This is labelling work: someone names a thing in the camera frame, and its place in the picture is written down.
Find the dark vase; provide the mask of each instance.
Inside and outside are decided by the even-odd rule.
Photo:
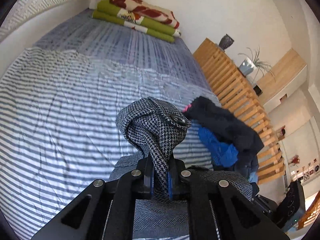
[[[228,35],[224,35],[219,43],[219,47],[223,50],[229,48],[233,44],[234,40]]]

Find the bed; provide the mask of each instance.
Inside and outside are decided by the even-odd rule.
[[[136,151],[115,125],[122,108],[148,96],[180,110],[200,95],[220,106],[182,39],[170,44],[91,15],[57,26],[0,80],[0,208],[21,240]],[[212,168],[197,130],[175,158]]]

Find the potted plant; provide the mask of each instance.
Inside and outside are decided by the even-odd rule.
[[[239,70],[245,75],[249,75],[250,73],[252,73],[255,69],[257,70],[256,75],[253,78],[253,81],[256,79],[257,74],[259,71],[261,71],[262,76],[264,76],[264,73],[270,73],[272,75],[273,78],[275,78],[274,73],[271,70],[271,65],[266,62],[266,61],[262,61],[259,59],[259,55],[260,55],[260,47],[258,47],[257,50],[255,50],[255,56],[253,57],[253,52],[250,48],[247,48],[250,50],[251,52],[251,58],[245,54],[245,53],[238,53],[238,55],[245,55],[247,56],[247,58],[242,62],[242,64],[239,66]]]

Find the gray checkered cloth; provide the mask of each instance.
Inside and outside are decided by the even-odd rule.
[[[138,149],[138,153],[122,157],[109,180],[119,179],[128,171],[134,170],[138,161],[149,153],[156,172],[152,200],[136,201],[133,238],[187,235],[187,203],[170,201],[167,195],[167,162],[173,149],[184,140],[191,123],[172,104],[149,97],[124,108],[116,118],[116,125],[124,137]],[[210,171],[196,166],[191,166],[188,170],[213,182],[225,179],[247,199],[252,197],[252,186],[239,173]]]

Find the wooden shelf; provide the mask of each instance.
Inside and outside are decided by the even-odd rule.
[[[265,151],[258,154],[259,184],[281,177],[285,165],[278,138],[249,82],[225,52],[208,38],[193,56],[221,106],[252,127],[263,141]]]
[[[275,78],[268,73],[257,81],[257,85],[262,90],[262,95],[259,96],[260,103],[264,105],[271,100],[286,87],[306,65],[306,62],[299,54],[294,49],[290,49],[272,68]]]

